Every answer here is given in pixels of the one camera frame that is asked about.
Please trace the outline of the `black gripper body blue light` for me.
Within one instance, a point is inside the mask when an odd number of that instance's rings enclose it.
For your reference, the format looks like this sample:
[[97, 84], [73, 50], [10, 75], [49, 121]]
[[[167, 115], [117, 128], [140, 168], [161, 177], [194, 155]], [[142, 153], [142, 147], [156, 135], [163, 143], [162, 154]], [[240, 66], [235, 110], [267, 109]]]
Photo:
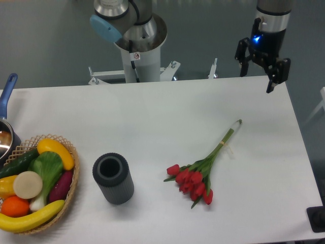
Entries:
[[257, 17], [254, 20], [249, 53], [252, 61], [263, 69], [276, 66], [286, 32], [285, 24], [282, 17]]

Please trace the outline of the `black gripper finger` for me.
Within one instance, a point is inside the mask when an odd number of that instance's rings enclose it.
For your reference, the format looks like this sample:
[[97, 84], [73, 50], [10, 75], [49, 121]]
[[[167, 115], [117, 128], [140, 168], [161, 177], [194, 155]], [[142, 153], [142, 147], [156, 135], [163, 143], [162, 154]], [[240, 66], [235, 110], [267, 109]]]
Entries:
[[290, 66], [290, 58], [276, 60], [275, 64], [267, 71], [269, 83], [266, 93], [271, 93], [277, 85], [288, 80]]
[[250, 55], [246, 56], [246, 50], [250, 46], [250, 39], [244, 38], [239, 41], [237, 50], [235, 53], [235, 60], [237, 60], [241, 66], [240, 77], [244, 77], [247, 75], [249, 68], [249, 61], [251, 60]]

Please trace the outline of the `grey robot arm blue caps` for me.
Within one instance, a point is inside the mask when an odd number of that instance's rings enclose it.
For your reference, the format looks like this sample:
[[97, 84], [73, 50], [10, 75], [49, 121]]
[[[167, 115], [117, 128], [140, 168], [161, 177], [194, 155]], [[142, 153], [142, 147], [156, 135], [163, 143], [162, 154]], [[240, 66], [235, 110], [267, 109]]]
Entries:
[[[152, 1], [94, 1], [92, 29], [121, 52], [127, 83], [172, 81], [180, 63], [160, 66], [160, 48], [167, 38], [167, 26], [152, 11]], [[269, 78], [267, 93], [287, 81], [291, 61], [279, 51], [293, 7], [292, 1], [257, 1], [250, 37], [239, 41], [235, 60], [246, 76], [249, 63], [263, 68]]]

